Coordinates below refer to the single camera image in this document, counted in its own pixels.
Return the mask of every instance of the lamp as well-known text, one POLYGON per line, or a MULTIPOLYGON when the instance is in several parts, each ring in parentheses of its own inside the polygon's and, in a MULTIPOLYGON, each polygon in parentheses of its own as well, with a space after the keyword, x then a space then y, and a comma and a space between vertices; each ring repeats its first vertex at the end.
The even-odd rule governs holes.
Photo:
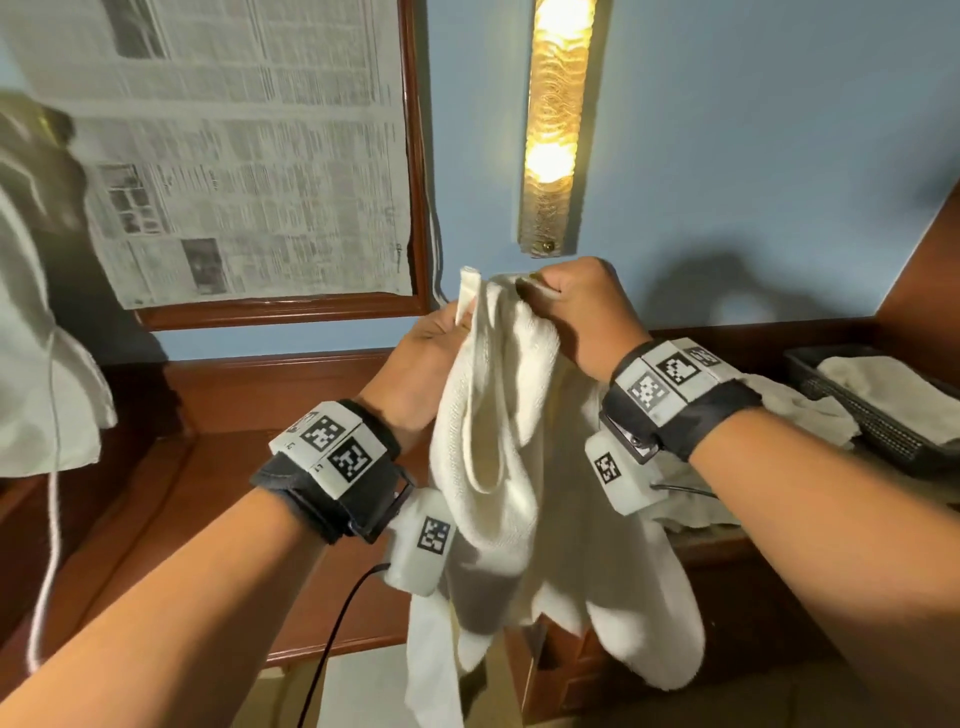
POLYGON ((520 249, 535 257, 563 253, 595 6, 537 0, 519 222, 520 249))

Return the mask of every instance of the newspaper photo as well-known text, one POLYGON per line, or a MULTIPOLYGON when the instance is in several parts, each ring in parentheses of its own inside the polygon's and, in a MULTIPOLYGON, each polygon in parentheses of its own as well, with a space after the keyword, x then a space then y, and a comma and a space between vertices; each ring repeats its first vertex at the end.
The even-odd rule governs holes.
POLYGON ((410 295, 396 0, 3 0, 126 308, 410 295))

